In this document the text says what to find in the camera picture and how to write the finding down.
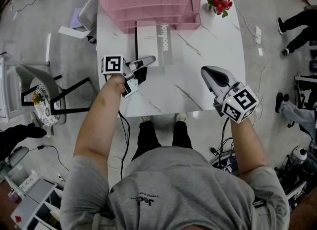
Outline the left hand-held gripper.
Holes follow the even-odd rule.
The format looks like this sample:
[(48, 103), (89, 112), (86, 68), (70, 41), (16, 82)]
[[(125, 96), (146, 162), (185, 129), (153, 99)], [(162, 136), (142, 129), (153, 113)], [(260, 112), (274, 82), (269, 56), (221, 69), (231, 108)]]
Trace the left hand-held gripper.
[(101, 62), (101, 74), (107, 79), (114, 74), (124, 77), (123, 84), (125, 93), (124, 98), (131, 96), (138, 91), (138, 85), (146, 81), (147, 66), (156, 61), (155, 56), (144, 57), (139, 60), (127, 62), (122, 55), (105, 55)]

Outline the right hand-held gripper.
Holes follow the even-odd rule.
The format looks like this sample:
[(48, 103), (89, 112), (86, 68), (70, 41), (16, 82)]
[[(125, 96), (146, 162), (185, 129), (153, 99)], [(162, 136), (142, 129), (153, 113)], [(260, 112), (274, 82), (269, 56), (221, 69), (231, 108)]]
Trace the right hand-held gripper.
[(219, 115), (226, 115), (235, 123), (244, 121), (260, 103), (251, 88), (238, 81), (227, 69), (203, 66), (201, 76), (209, 91), (216, 96), (213, 106)]

